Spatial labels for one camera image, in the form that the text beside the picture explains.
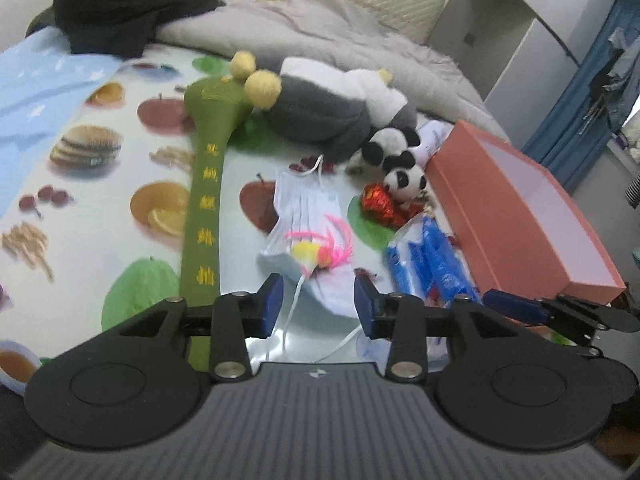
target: cup of tea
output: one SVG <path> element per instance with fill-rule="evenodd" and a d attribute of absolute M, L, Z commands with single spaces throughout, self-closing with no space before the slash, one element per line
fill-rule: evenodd
<path fill-rule="evenodd" d="M 24 396 L 27 383 L 42 363 L 26 346 L 15 341 L 0 341 L 0 384 Z"/>

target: metal screw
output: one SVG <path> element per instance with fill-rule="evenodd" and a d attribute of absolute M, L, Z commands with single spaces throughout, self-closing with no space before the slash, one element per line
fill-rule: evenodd
<path fill-rule="evenodd" d="M 242 363 L 237 363 L 236 361 L 224 361 L 222 363 L 218 363 L 213 371 L 218 377 L 225 379 L 237 379 L 244 375 L 246 368 Z"/>
<path fill-rule="evenodd" d="M 422 367 L 412 361 L 400 361 L 391 367 L 391 373 L 401 379 L 413 379 L 422 373 Z"/>

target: face mask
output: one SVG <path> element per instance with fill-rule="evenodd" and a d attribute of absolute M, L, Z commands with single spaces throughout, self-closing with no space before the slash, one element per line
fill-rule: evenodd
<path fill-rule="evenodd" d="M 267 238 L 266 248 L 261 252 L 262 256 L 278 272 L 288 276 L 295 283 L 301 283 L 330 312 L 357 318 L 358 314 L 353 304 L 355 275 L 353 267 L 348 263 L 348 257 L 341 261 L 338 258 L 335 261 L 337 265 L 316 269 L 315 272 L 313 258 L 305 258 L 305 253 L 308 253 L 320 256 L 319 259 L 324 260 L 322 252 L 314 254 L 314 248 L 305 247 L 305 244 L 327 247 L 333 243 L 338 256 L 348 253 L 350 240 L 345 240 L 346 224 L 341 220 L 342 213 L 337 195 L 322 188 L 318 174 L 301 176 L 289 170 L 280 170 L 276 178 L 273 205 L 279 220 Z M 315 233 L 322 238 L 299 235 L 305 233 Z"/>

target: pink box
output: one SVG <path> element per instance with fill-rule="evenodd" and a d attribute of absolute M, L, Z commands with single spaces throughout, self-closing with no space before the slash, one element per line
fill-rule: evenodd
<path fill-rule="evenodd" d="M 609 303 L 625 285 L 551 173 L 468 123 L 426 167 L 480 292 Z"/>

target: gray blanket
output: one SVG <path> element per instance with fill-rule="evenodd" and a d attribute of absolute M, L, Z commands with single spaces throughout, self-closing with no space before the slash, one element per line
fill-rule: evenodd
<path fill-rule="evenodd" d="M 226 0 L 227 5 L 165 25 L 156 38 L 225 57 L 309 57 L 342 70 L 386 68 L 392 85 L 423 112 L 469 121 L 507 139 L 454 61 L 383 27 L 349 0 Z"/>

